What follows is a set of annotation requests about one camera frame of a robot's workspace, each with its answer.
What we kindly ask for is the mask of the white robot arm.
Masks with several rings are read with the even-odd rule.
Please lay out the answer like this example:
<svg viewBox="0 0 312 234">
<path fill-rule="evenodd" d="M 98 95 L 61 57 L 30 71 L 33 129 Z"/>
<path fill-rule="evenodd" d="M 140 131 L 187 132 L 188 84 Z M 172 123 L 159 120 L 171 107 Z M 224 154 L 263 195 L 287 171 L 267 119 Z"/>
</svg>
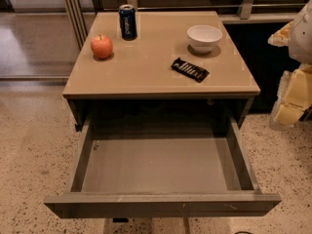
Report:
<svg viewBox="0 0 312 234">
<path fill-rule="evenodd" d="M 275 131 L 286 131 L 312 105 L 312 0 L 294 20 L 272 34 L 268 43 L 276 47 L 287 46 L 290 58 L 300 63 L 295 71 L 283 73 L 271 111 L 270 127 Z"/>
</svg>

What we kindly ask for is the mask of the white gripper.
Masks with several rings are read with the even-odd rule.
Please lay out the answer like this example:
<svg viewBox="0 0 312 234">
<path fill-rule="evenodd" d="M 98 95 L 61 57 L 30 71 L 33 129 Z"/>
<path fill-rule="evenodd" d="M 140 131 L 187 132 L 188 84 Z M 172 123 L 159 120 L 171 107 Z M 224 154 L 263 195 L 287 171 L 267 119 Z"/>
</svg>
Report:
<svg viewBox="0 0 312 234">
<path fill-rule="evenodd" d="M 290 21 L 268 38 L 268 44 L 285 47 L 289 43 Z M 285 71 L 280 79 L 277 100 L 275 101 L 269 120 L 274 131 L 287 131 L 312 105 L 312 64 L 302 63 L 293 73 Z"/>
</svg>

